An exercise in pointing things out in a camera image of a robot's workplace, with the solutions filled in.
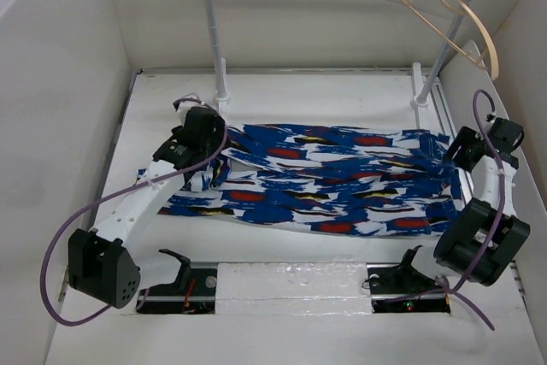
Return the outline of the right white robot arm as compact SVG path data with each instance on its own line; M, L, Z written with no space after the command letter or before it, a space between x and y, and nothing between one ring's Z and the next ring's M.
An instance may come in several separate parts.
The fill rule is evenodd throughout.
M456 212L437 242L435 262L483 286L493 285L527 240L530 226L512 205L512 179L519 168L513 152L524 138L521 125L488 115L488 126L478 131L461 127L445 162L466 171L481 171L467 205Z

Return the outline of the blue patterned trousers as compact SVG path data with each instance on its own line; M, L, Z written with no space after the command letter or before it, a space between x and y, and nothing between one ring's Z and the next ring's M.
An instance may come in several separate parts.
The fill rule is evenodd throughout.
M162 206L296 232L438 236L462 210L450 138L421 129L234 124L227 147Z

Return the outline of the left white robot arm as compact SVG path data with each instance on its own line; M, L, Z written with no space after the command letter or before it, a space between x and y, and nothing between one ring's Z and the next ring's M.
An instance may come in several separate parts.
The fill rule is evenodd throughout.
M195 172L207 168L226 145L226 123L196 99L177 105L181 123L153 154L141 180L115 210L91 230L68 240L68 279L77 291L121 309L141 290L159 287L178 294L190 285L191 262L161 249L139 262L131 255L160 209Z

